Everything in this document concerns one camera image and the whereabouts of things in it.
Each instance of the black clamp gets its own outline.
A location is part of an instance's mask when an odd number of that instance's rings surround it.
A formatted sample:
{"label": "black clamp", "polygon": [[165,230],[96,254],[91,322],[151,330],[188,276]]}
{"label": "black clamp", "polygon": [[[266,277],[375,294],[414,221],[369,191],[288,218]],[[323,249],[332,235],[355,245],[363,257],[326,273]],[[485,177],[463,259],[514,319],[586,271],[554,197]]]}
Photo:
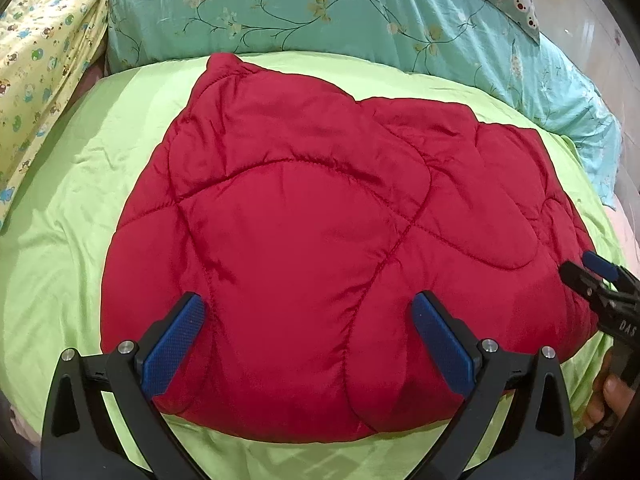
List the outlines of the black clamp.
{"label": "black clamp", "polygon": [[[572,417],[556,352],[519,354],[479,341],[432,292],[415,297],[412,314],[447,384],[466,398],[406,480],[573,479]],[[516,391],[489,458],[465,471],[506,390]]]}
{"label": "black clamp", "polygon": [[[63,351],[44,418],[42,479],[209,480],[148,395],[163,393],[203,322],[202,301],[187,293],[164,320],[152,325],[141,339],[142,350],[123,341],[110,354],[82,357],[73,348]],[[164,364],[159,373],[154,356]],[[151,472],[127,458],[103,392],[113,393]]]}
{"label": "black clamp", "polygon": [[[637,390],[640,383],[640,281],[624,267],[612,264],[591,251],[583,254],[582,264],[588,270],[573,262],[562,264],[559,267],[562,282],[589,302],[590,309],[598,316],[599,330],[614,339],[609,371]],[[634,418],[631,413],[634,410],[632,405],[628,416],[625,416],[625,427]],[[578,439],[577,471],[582,478],[600,477],[592,476],[594,473],[591,472],[597,468],[592,463],[598,454],[608,462],[611,453],[622,449],[626,431],[619,428],[614,432],[617,425],[617,416],[606,406],[601,423]],[[616,442],[606,446],[614,434]],[[631,440],[637,442],[638,437],[632,436]]]}

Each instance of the floral pattern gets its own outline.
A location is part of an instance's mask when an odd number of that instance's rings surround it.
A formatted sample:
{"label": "floral pattern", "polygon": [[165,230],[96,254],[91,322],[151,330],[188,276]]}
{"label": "floral pattern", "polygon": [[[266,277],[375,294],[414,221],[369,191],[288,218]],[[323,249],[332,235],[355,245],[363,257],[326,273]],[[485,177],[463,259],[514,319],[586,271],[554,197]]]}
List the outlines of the floral pattern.
{"label": "floral pattern", "polygon": [[0,226],[106,31],[107,0],[12,0],[0,15]]}
{"label": "floral pattern", "polygon": [[[537,45],[488,0],[111,0],[115,72],[167,60],[278,50],[369,59],[475,86],[568,136],[612,200],[620,124],[546,38]],[[521,1],[523,14],[530,2]]]}

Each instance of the floor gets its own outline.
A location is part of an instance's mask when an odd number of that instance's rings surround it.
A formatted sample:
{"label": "floor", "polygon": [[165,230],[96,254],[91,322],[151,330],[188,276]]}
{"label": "floor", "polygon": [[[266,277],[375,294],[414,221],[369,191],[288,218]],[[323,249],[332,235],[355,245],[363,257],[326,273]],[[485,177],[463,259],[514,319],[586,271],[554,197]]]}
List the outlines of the floor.
{"label": "floor", "polygon": [[640,64],[602,0],[533,0],[540,30],[596,84],[623,127],[622,164],[640,188]]}

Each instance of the red puffer jacket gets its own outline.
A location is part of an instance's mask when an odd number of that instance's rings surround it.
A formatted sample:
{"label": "red puffer jacket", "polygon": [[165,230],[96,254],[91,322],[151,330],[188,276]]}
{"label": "red puffer jacket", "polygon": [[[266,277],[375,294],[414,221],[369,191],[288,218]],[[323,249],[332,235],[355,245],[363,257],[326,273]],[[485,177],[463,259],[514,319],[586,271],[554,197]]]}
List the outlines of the red puffer jacket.
{"label": "red puffer jacket", "polygon": [[216,54],[124,207],[102,348],[192,290],[207,318],[165,413],[274,442],[408,430],[461,401],[412,325],[417,292],[566,360],[595,319],[558,264],[592,249],[535,131]]}

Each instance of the wrinkled sheet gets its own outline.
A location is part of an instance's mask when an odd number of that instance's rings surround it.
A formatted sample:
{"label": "wrinkled sheet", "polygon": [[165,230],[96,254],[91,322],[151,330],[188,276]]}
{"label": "wrinkled sheet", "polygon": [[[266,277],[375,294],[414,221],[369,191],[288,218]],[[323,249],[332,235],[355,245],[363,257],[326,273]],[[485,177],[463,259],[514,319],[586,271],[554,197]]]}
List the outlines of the wrinkled sheet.
{"label": "wrinkled sheet", "polygon": [[213,54],[111,239],[101,348],[193,291],[204,325],[163,413],[265,442],[414,430],[462,403],[414,327],[416,293],[564,362],[596,332],[558,273],[586,251],[536,130]]}
{"label": "wrinkled sheet", "polygon": [[[343,56],[281,53],[245,58],[281,72],[330,81],[356,99],[417,97],[469,105],[479,120],[533,127],[477,89]],[[110,76],[65,113],[16,197],[0,233],[0,389],[34,428],[42,426],[57,358],[73,346],[100,352],[100,282],[118,218],[140,172],[169,124],[185,106],[206,59],[168,62]],[[609,220],[570,142],[540,130],[563,189],[597,251],[624,258]],[[574,418],[610,346],[594,336],[562,367]],[[108,405],[129,455],[132,443],[113,399]],[[508,409],[503,400],[471,465],[486,457]],[[414,468],[442,424],[348,444],[264,444],[168,418],[172,429],[212,478],[397,480]]]}

